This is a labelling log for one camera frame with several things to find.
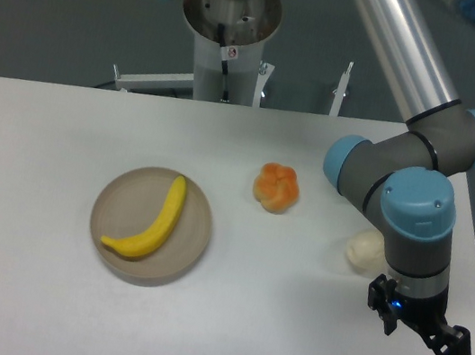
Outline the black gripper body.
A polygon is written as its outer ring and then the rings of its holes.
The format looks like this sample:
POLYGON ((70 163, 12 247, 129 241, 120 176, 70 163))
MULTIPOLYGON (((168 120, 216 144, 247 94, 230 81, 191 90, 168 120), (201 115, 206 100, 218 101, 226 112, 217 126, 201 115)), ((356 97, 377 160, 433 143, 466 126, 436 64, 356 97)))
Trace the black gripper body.
POLYGON ((385 297, 388 313, 383 314, 383 331, 392 334, 397 329, 398 320, 419 334, 422 340, 430 341, 446 323, 445 312, 448 301, 448 287, 444 287, 431 297, 408 297, 398 291, 398 282, 386 280, 385 297))

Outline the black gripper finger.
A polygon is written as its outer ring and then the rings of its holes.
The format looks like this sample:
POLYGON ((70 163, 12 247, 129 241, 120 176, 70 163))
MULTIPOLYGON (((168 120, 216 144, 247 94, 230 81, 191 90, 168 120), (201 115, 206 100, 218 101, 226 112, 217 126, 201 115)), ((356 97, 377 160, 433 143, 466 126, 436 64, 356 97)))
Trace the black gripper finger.
POLYGON ((471 332, 463 326, 439 323, 419 334, 434 355, 471 355, 471 332))
POLYGON ((377 311, 382 320, 383 331, 388 336, 397 329, 398 324, 397 313, 391 304, 395 286, 396 282, 393 279, 388 280, 384 274, 380 274, 368 285, 368 307, 377 311))

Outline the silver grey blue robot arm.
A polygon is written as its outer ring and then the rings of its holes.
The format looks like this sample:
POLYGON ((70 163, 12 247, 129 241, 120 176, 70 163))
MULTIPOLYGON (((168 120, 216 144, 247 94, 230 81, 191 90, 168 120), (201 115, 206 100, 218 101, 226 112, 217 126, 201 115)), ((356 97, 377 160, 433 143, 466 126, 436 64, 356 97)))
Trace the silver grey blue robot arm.
MULTIPOLYGON (((435 355, 471 355, 471 334, 445 319, 456 220, 450 177, 475 167, 475 110, 462 105, 415 0, 354 0, 394 94, 406 132, 381 142, 347 136, 327 151, 323 172, 384 238, 386 274, 368 305, 391 334, 418 333, 435 355)), ((197 55, 196 99, 249 104, 256 59, 233 60, 271 37, 280 0, 184 0, 187 24, 212 45, 197 55)))

